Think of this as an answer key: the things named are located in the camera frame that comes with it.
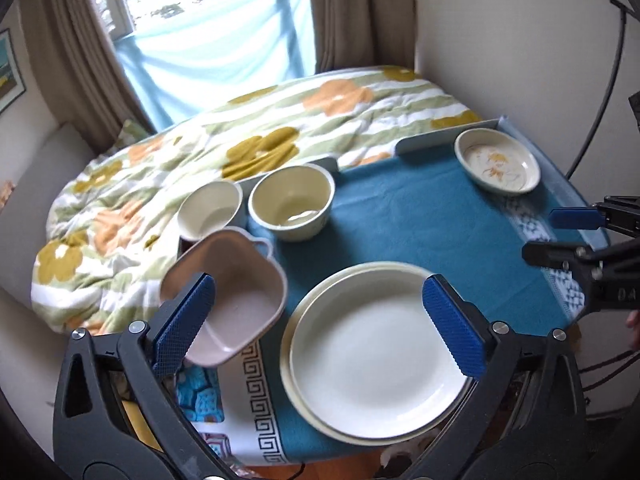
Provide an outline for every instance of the black cable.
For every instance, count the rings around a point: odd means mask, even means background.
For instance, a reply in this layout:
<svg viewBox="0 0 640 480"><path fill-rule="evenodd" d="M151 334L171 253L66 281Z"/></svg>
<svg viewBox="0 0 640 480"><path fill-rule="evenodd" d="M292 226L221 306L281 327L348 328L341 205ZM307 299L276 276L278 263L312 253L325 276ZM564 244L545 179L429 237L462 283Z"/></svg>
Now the black cable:
<svg viewBox="0 0 640 480"><path fill-rule="evenodd" d="M300 465L300 469L298 469L298 472L295 475L292 475L289 478L287 478L287 480L296 480L296 478L298 478L300 475L302 475L303 472L305 472L305 467L306 467L306 464L303 462Z"/></svg>
<svg viewBox="0 0 640 480"><path fill-rule="evenodd" d="M623 361L626 358L631 357L635 353L636 352L634 352L633 350L627 350L626 352L623 352L620 355L616 355L615 357L612 357L611 359L607 359L606 361L603 361L603 362L598 363L596 365L587 366L586 368L583 368L582 370L578 370L578 373L579 374L585 374L587 372L593 372L594 370L598 370L599 368L604 368L605 366L612 365L613 363L617 363L619 361Z"/></svg>
<svg viewBox="0 0 640 480"><path fill-rule="evenodd" d="M607 92L604 97L604 101L600 105L600 110L598 111L598 115L596 116L596 120L591 127L591 131L589 135L587 135L587 139L584 141L584 144L580 148L580 153L575 157L574 163L571 165L569 171L567 171L566 179L569 180L573 175L581 163L584 154L589 149L591 145L591 141L595 136L598 128L600 127L600 123L602 122L602 118L604 117L604 112L607 111L607 107L609 106L609 101L611 100L611 95L613 94L613 87L616 85L616 80L618 79L618 72L620 71L620 63L622 62L622 50L625 47L625 35L626 35L626 13L627 10L620 8L620 36L618 38L618 49L616 50L616 59L613 63L613 70L611 72L611 79L609 79L609 86L607 86Z"/></svg>
<svg viewBox="0 0 640 480"><path fill-rule="evenodd" d="M595 389L595 388L597 388L599 386L602 386L604 383L608 383L616 375L620 374L621 372L623 372L624 370L629 368L636 361L640 361L640 353L638 353L635 356L633 356L631 359L629 359L629 361L624 363L620 368L618 368L617 370L613 371L608 376L604 377L603 379L601 379L601 380L599 380L599 381L597 381L597 382L595 382L593 384L590 384L589 386L585 386L582 390L584 392L590 392L591 390L593 390L593 389Z"/></svg>

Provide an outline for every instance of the picture frame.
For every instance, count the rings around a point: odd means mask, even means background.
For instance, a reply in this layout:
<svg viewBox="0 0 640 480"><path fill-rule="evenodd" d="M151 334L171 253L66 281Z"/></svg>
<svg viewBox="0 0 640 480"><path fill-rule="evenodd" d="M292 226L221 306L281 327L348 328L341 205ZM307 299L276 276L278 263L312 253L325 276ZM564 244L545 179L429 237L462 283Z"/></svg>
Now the picture frame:
<svg viewBox="0 0 640 480"><path fill-rule="evenodd" d="M0 114L27 91L8 28L0 30Z"/></svg>

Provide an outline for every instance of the brown curtain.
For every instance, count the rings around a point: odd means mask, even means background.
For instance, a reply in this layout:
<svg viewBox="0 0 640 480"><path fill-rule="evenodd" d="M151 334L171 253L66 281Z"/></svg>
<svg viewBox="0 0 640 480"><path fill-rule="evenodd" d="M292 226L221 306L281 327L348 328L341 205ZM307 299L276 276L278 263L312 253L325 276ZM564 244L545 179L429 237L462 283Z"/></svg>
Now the brown curtain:
<svg viewBox="0 0 640 480"><path fill-rule="evenodd" d="M316 72L392 64L414 68L414 0L311 0Z"/></svg>
<svg viewBox="0 0 640 480"><path fill-rule="evenodd" d="M60 123L72 123L98 153L126 119L152 131L94 0L20 0L20 12L33 74Z"/></svg>

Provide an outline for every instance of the cream bowl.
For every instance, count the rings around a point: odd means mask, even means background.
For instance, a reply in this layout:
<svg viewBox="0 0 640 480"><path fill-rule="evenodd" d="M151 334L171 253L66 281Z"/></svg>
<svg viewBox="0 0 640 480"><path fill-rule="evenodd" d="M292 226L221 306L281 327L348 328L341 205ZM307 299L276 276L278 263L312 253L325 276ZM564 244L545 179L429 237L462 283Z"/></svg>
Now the cream bowl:
<svg viewBox="0 0 640 480"><path fill-rule="evenodd" d="M180 237L197 242L225 227L246 227L242 188L232 180L214 180L191 193L178 210Z"/></svg>
<svg viewBox="0 0 640 480"><path fill-rule="evenodd" d="M455 407L467 378L425 311L422 287L431 275L380 262L309 304L289 363L302 401L326 425L390 439L431 429Z"/></svg>
<svg viewBox="0 0 640 480"><path fill-rule="evenodd" d="M319 166L288 166L265 176L249 196L255 222L285 242L316 236L326 225L335 195L331 174Z"/></svg>
<svg viewBox="0 0 640 480"><path fill-rule="evenodd" d="M458 136L454 148L469 177L489 191L515 196L540 183L536 158L507 134L487 128L467 130Z"/></svg>

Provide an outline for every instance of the light blue fabric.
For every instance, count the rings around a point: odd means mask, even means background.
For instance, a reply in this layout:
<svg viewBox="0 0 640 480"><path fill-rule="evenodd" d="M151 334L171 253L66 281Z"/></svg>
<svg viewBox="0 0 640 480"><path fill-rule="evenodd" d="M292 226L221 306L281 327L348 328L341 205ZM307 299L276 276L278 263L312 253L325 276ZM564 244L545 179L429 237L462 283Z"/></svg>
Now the light blue fabric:
<svg viewBox="0 0 640 480"><path fill-rule="evenodd" d="M310 0L217 0L114 46L158 131L316 63Z"/></svg>

